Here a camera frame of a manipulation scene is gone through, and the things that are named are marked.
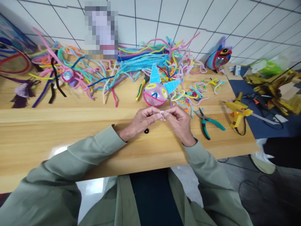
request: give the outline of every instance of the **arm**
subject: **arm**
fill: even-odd
[[[217,225],[252,225],[222,165],[193,137],[190,116],[177,106],[166,110],[164,116],[184,145],[189,164],[199,180],[204,210],[208,215]]]
[[[0,225],[77,225],[81,193],[75,181],[162,118],[156,111],[139,110],[125,129],[116,133],[109,126],[31,170],[0,208]]]

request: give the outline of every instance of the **pliers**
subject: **pliers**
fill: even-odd
[[[209,137],[208,133],[207,133],[207,129],[206,129],[206,122],[211,122],[214,125],[216,125],[218,128],[220,128],[221,130],[226,130],[225,127],[223,127],[222,124],[220,124],[218,121],[213,120],[211,118],[207,118],[202,110],[200,108],[198,108],[200,110],[201,115],[199,115],[196,111],[194,111],[202,120],[201,120],[201,124],[202,124],[202,133],[203,135],[206,137],[207,140],[211,140],[211,138]]]
[[[150,79],[150,77],[148,75],[144,75],[144,80],[142,81],[140,87],[139,87],[139,91],[138,91],[138,95],[136,97],[136,101],[139,100],[140,96],[141,96],[141,93],[143,91],[143,87],[144,85],[147,83],[147,81]]]

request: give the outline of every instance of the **colorful fish craft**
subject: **colorful fish craft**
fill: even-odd
[[[153,64],[150,75],[150,82],[143,91],[143,98],[149,106],[160,107],[167,101],[168,95],[177,88],[181,81],[177,79],[168,83],[161,83],[159,69],[156,64]]]
[[[219,67],[226,64],[232,54],[232,46],[225,47],[226,37],[223,36],[221,39],[221,45],[219,48],[210,54],[205,62],[205,67],[209,67],[211,70],[219,70]]]

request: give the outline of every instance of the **wooden table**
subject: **wooden table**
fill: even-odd
[[[26,79],[29,76],[13,77]],[[188,91],[188,85],[193,82],[203,79],[208,82],[209,78],[227,80],[226,76],[213,72],[186,75],[185,89]],[[18,84],[0,78],[0,193],[13,191],[31,169],[37,167],[41,161],[66,150],[70,144],[92,136],[111,124],[123,127],[129,123],[138,109],[147,107],[143,99],[135,101],[142,80],[143,76],[136,82],[127,78],[116,86],[115,92],[119,99],[117,108],[111,93],[104,105],[100,91],[95,94],[96,100],[92,101],[81,89],[73,91],[65,86],[63,90],[67,97],[64,98],[57,90],[53,104],[48,104],[51,96],[48,91],[37,108],[30,107],[35,102],[35,97],[29,100],[30,105],[27,108],[12,109],[13,103],[10,100],[14,97],[14,88]],[[37,96],[45,83],[43,80],[38,86]],[[259,151],[248,125],[245,136],[238,135],[229,127],[231,118],[228,113],[231,110],[226,109],[221,102],[235,98],[229,82],[222,85],[219,95],[213,93],[211,85],[207,88],[208,92],[204,95],[210,99],[201,102],[200,106],[205,108],[206,116],[219,121],[226,131],[207,123],[211,141],[206,140],[200,129],[200,120],[194,114],[191,130],[196,138],[217,159]],[[168,107],[169,101],[160,109],[165,110]],[[168,122],[158,121],[149,130],[148,134],[131,140],[111,158],[91,170],[84,179],[187,164],[182,145]]]

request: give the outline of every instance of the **pink plastic ball craft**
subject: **pink plastic ball craft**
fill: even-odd
[[[167,91],[161,83],[148,84],[143,92],[145,102],[154,107],[159,107],[167,101]]]
[[[180,80],[173,80],[162,84],[158,67],[156,64],[153,64],[150,74],[150,83],[143,91],[144,101],[149,106],[160,107],[167,101],[168,95],[172,93],[180,83]]]

